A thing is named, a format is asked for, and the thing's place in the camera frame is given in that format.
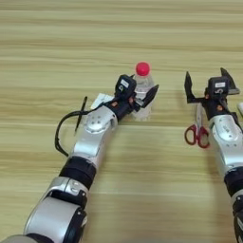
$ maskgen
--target wire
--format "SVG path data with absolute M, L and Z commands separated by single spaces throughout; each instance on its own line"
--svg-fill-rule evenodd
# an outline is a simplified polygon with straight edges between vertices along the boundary
M 86 99 L 87 99 L 87 97 L 84 98 L 84 102 L 83 102 L 81 110 L 72 111 L 72 112 L 66 114 L 65 116 L 63 116 L 61 118 L 61 120 L 59 121 L 59 123 L 57 125 L 56 133 L 55 133 L 55 140 L 54 140 L 55 148 L 57 149 L 57 151 L 59 151 L 60 153 L 62 153 L 66 157 L 68 157 L 68 152 L 63 148 L 63 146 L 60 143 L 60 139 L 59 139 L 59 133 L 60 133 L 62 124 L 65 122 L 65 120 L 72 118 L 72 117 L 78 117 L 78 116 L 79 116 L 79 118 L 81 118 L 82 116 L 85 116 L 88 113 L 97 110 L 98 108 L 100 108 L 103 105 L 108 105 L 110 103 L 117 102 L 120 98 L 114 98 L 113 100 L 111 100 L 107 103 L 100 103 L 95 109 L 85 111 L 84 106 L 85 106 L 85 103 L 86 103 Z
M 55 133 L 55 148 L 60 153 L 62 153 L 63 155 L 65 155 L 66 157 L 68 157 L 68 153 L 66 152 L 66 150 L 60 144 L 60 139 L 59 139 L 59 132 L 60 132 L 60 129 L 62 127 L 62 124 L 68 118 L 77 117 L 77 116 L 81 116 L 81 115 L 87 115 L 89 112 L 91 112 L 91 111 L 83 111 L 83 112 L 81 112 L 79 110 L 78 111 L 72 111 L 72 112 L 66 114 L 64 117 L 62 117 L 62 119 L 59 121 L 59 123 L 57 125 L 57 129 L 56 129 L 56 133 Z
M 80 113 L 80 115 L 79 115 L 79 118 L 78 118 L 78 120 L 77 120 L 77 124 L 76 124 L 76 127 L 75 127 L 75 133 L 77 132 L 77 130 L 78 130 L 78 128 L 79 128 L 80 121 L 81 121 L 81 119 L 82 119 L 82 112 L 83 112 L 84 109 L 85 109 L 86 102 L 87 102 L 87 97 L 85 96 L 85 97 L 84 97 L 84 100 L 83 100 L 83 104 L 82 104 L 81 110 L 80 110 L 81 113 Z

